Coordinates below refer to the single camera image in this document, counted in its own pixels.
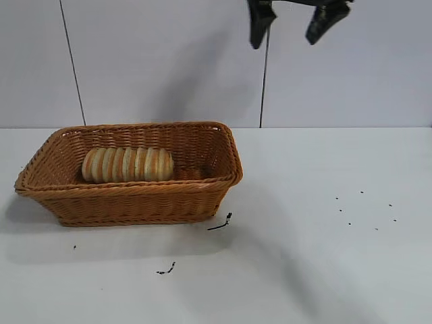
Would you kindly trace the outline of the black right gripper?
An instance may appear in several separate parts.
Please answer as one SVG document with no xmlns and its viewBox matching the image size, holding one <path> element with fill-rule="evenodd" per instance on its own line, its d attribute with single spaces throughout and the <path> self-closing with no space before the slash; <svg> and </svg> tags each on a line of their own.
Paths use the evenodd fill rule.
<svg viewBox="0 0 432 324">
<path fill-rule="evenodd" d="M 310 45 L 315 45 L 321 37 L 335 24 L 346 18 L 350 13 L 348 3 L 354 0 L 275 0 L 297 3 L 301 5 L 312 5 L 314 14 L 306 31 L 306 39 Z M 249 41 L 253 49 L 258 49 L 276 19 L 271 1 L 248 0 L 250 16 Z"/>
</svg>

